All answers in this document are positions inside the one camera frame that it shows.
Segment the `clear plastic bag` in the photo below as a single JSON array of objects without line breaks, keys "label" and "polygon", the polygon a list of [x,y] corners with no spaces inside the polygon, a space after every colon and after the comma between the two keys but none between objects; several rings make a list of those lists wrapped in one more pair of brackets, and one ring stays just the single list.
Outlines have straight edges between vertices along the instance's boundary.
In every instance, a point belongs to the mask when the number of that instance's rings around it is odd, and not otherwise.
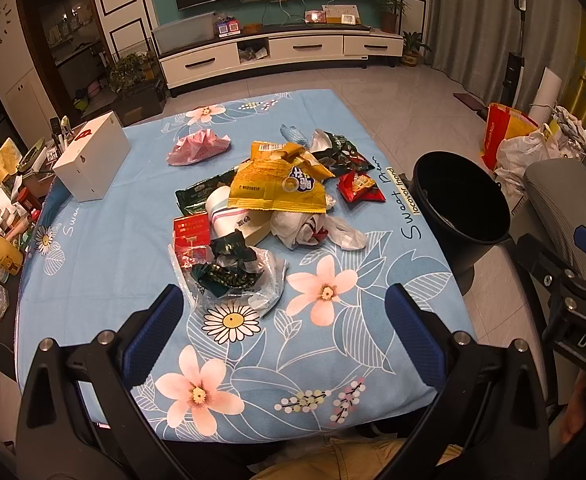
[{"label": "clear plastic bag", "polygon": [[255,258],[216,256],[182,269],[168,246],[169,262],[191,312],[214,307],[250,307],[261,318],[280,300],[289,264],[269,250],[249,247]]}]

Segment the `red cigarette box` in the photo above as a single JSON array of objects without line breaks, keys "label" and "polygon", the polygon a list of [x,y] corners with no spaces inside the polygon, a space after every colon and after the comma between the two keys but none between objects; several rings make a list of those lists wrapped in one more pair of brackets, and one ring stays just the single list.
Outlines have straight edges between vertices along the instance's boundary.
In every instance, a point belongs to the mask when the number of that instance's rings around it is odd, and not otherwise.
[{"label": "red cigarette box", "polygon": [[211,252],[211,231],[206,212],[173,220],[173,247],[182,269],[205,263]]}]

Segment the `white paper cup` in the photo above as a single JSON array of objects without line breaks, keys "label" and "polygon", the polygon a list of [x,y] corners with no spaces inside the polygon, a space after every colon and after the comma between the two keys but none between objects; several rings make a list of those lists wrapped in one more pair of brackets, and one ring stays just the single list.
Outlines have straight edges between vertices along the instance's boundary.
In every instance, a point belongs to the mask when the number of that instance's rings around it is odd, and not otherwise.
[{"label": "white paper cup", "polygon": [[270,233],[270,211],[230,207],[229,186],[220,186],[208,196],[205,210],[217,237],[239,230],[246,244],[256,246]]}]

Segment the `dark green snack bag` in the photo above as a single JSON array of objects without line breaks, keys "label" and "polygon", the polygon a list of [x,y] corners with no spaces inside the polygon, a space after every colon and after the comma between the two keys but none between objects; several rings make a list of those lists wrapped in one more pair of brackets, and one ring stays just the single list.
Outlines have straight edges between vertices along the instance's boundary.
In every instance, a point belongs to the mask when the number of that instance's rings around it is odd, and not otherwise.
[{"label": "dark green snack bag", "polygon": [[223,174],[216,174],[216,176],[204,179],[189,188],[177,190],[175,192],[178,209],[184,217],[191,216],[191,214],[202,214],[205,212],[205,203],[217,188],[222,186],[229,186],[237,170],[230,169]]}]

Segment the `small red snack packet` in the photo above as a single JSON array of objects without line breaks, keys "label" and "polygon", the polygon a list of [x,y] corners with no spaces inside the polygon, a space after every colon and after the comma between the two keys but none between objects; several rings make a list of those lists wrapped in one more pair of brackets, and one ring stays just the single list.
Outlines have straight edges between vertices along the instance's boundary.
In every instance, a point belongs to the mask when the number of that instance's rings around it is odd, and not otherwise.
[{"label": "small red snack packet", "polygon": [[340,191],[343,199],[347,203],[355,204],[358,202],[375,202],[384,203],[385,196],[377,185],[377,182],[364,172],[349,171],[343,174],[337,183],[337,189]]}]

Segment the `white plastic bag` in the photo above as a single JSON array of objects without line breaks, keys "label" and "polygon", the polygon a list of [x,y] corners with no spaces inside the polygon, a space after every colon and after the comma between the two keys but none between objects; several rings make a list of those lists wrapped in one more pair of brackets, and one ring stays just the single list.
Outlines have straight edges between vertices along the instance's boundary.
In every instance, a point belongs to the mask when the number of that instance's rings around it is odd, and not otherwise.
[{"label": "white plastic bag", "polygon": [[557,134],[558,129],[543,124],[527,136],[514,136],[500,143],[494,173],[506,197],[524,192],[524,174],[529,166],[560,156]]},{"label": "white plastic bag", "polygon": [[271,215],[270,229],[289,249],[296,246],[317,246],[326,238],[346,252],[355,252],[367,246],[367,238],[363,232],[329,214],[276,211]]}]

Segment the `yellow snack bag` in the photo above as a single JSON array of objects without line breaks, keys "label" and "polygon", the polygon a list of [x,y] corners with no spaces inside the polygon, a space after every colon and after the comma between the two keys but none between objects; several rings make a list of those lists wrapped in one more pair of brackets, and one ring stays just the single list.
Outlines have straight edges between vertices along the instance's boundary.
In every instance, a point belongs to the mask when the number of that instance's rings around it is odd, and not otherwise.
[{"label": "yellow snack bag", "polygon": [[302,145],[254,141],[230,185],[228,205],[250,210],[324,214],[323,182],[334,174]]}]

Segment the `blue cloth rag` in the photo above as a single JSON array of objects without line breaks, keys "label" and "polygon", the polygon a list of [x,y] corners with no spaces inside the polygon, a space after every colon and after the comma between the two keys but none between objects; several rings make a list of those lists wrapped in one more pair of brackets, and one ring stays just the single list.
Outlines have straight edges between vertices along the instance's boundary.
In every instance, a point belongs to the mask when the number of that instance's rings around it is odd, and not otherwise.
[{"label": "blue cloth rag", "polygon": [[287,142],[299,144],[303,148],[309,148],[310,143],[306,136],[304,136],[298,128],[295,126],[282,125],[280,127],[281,136],[284,137]]}]

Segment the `green red snack wrapper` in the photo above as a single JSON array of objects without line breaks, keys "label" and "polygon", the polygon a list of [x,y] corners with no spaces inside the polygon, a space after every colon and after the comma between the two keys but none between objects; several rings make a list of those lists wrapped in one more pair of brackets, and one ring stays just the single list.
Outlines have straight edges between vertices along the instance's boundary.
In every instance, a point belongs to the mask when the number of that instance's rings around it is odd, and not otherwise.
[{"label": "green red snack wrapper", "polygon": [[335,177],[342,177],[351,171],[367,172],[373,169],[371,162],[359,153],[355,144],[345,136],[325,130],[314,131],[310,153]]}]

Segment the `black trash bin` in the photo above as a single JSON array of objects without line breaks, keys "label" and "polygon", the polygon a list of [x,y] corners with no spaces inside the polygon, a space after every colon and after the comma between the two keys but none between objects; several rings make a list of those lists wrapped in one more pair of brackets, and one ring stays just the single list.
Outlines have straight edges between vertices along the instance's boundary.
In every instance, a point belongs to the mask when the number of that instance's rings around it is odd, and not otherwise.
[{"label": "black trash bin", "polygon": [[428,152],[415,162],[409,190],[457,280],[509,235],[506,197],[471,159]]}]

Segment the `blue floral tablecloth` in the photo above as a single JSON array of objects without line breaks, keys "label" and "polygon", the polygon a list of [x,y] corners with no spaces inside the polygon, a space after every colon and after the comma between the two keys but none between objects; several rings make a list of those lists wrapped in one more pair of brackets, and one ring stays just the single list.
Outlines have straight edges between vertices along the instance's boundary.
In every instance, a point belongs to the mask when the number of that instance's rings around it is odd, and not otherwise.
[{"label": "blue floral tablecloth", "polygon": [[[212,188],[285,132],[343,136],[366,159],[378,202],[348,204],[336,179],[293,167],[295,196],[327,191],[328,218],[354,229],[349,250],[322,216],[256,243],[222,200],[191,230],[207,234],[178,257],[177,193]],[[185,307],[133,397],[171,440],[257,443],[406,414],[434,398],[386,315],[399,284],[450,330],[471,330],[461,292],[437,240],[397,172],[344,103],[303,90],[201,107],[128,127],[130,151],[101,200],[80,202],[61,183],[46,199],[16,315],[16,378],[37,346],[84,344],[148,307],[168,284]]]}]

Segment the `white paper roll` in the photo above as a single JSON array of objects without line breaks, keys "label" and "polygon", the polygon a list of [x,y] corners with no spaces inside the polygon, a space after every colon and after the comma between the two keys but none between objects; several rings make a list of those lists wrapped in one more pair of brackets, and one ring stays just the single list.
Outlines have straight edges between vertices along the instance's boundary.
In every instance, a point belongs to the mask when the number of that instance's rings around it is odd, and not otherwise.
[{"label": "white paper roll", "polygon": [[544,69],[540,85],[532,104],[530,104],[528,113],[528,117],[538,126],[549,122],[553,107],[558,102],[562,84],[562,78],[553,70],[550,70],[549,67]]}]

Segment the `white box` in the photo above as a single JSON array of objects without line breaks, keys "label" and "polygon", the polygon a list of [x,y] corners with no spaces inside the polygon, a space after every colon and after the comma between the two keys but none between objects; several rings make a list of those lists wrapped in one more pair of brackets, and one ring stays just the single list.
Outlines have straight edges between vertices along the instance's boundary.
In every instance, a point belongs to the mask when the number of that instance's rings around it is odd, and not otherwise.
[{"label": "white box", "polygon": [[54,173],[77,202],[101,200],[129,152],[130,141],[118,115],[109,112],[80,127]]}]

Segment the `potted plants left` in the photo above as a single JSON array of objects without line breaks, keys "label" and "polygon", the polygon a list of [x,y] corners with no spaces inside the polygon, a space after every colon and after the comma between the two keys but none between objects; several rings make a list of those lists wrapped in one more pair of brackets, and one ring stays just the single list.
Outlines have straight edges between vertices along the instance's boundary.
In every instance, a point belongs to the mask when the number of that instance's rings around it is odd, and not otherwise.
[{"label": "potted plants left", "polygon": [[163,112],[167,87],[153,52],[134,52],[120,58],[111,68],[109,82],[116,96],[112,110],[124,127]]}]

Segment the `potted plant by cabinet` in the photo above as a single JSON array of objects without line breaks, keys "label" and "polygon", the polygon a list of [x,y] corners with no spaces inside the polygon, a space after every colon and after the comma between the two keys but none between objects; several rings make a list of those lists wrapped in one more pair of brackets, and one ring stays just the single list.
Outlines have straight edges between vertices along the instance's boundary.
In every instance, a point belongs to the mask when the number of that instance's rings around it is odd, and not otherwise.
[{"label": "potted plant by cabinet", "polygon": [[403,32],[403,56],[401,61],[409,67],[415,67],[419,64],[421,53],[430,52],[431,47],[423,42],[422,32]]}]

